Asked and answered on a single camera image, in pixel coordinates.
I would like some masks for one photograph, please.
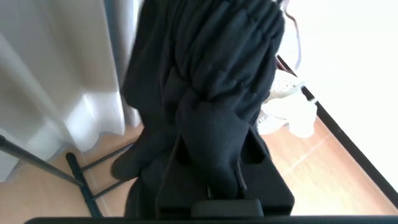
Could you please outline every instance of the white curtain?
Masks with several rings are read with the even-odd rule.
[[[139,115],[119,94],[140,0],[2,0],[0,134],[41,159]],[[17,159],[0,152],[0,181]]]

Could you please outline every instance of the black edge trim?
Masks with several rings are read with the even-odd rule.
[[[281,64],[287,69],[287,71],[296,76],[293,70],[283,61],[278,55],[277,58]],[[307,99],[314,98],[311,92],[307,88],[303,88],[303,94]],[[375,166],[369,161],[369,159],[359,150],[354,142],[347,136],[347,134],[338,126],[336,121],[326,112],[323,106],[317,102],[318,110],[317,115],[330,130],[330,132],[337,138],[341,145],[348,151],[349,154],[355,159],[355,161],[362,167],[367,175],[373,180],[373,182],[380,188],[380,190],[386,195],[386,197],[394,204],[398,209],[398,192],[391,186],[391,184],[383,177],[383,175],[375,168]]]

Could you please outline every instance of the black metal stand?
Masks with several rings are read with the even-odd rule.
[[[121,149],[118,149],[107,156],[102,157],[101,159],[98,159],[97,161],[92,162],[91,164],[88,164],[87,166],[84,166],[80,168],[79,163],[77,162],[76,156],[74,153],[68,152],[66,155],[66,159],[68,161],[69,167],[72,170],[72,174],[74,176],[71,177],[70,175],[64,173],[62,170],[52,166],[48,162],[43,161],[42,159],[38,158],[37,156],[27,152],[23,148],[15,145],[14,143],[8,141],[4,136],[0,135],[0,151],[3,151],[7,154],[10,154],[18,159],[21,159],[23,161],[28,162],[29,164],[32,164],[33,166],[36,166],[44,171],[47,171],[53,175],[56,175],[57,177],[69,181],[70,183],[73,183],[80,188],[80,192],[85,199],[85,202],[87,204],[88,210],[91,213],[91,216],[93,218],[101,218],[102,213],[100,209],[98,208],[98,205],[96,203],[96,199],[100,198],[104,194],[110,192],[111,190],[115,189],[116,187],[119,187],[121,184],[123,184],[123,181],[119,181],[112,186],[104,189],[100,193],[93,195],[91,192],[86,178],[83,175],[84,171],[104,162],[105,160],[129,149],[133,144],[130,144],[128,146],[125,146]]]

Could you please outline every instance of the floor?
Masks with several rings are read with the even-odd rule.
[[[81,165],[93,162],[133,142],[142,131],[128,128],[124,136],[107,135],[87,153],[67,149],[51,163],[71,174],[66,152],[74,152]],[[293,192],[293,215],[396,214],[398,210],[360,168],[326,126],[317,119],[315,134],[299,139],[288,130],[263,136],[273,161]],[[115,158],[85,172],[93,193],[116,182],[109,173]],[[97,200],[104,216],[122,216],[126,182]],[[33,217],[90,216],[78,187],[28,164],[19,166],[0,183],[2,223],[23,223]]]

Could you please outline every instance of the black garment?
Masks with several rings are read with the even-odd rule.
[[[260,138],[256,118],[274,80],[283,33],[282,12],[271,0],[144,2],[123,95],[145,128],[112,167],[117,179],[140,178],[126,215],[138,216],[128,207],[145,197],[145,205],[139,203],[145,208],[131,209],[154,217],[155,195],[179,134],[210,187],[226,198],[237,196],[241,151],[268,156],[263,141],[245,149],[245,139]],[[135,197],[135,187],[145,193]]]

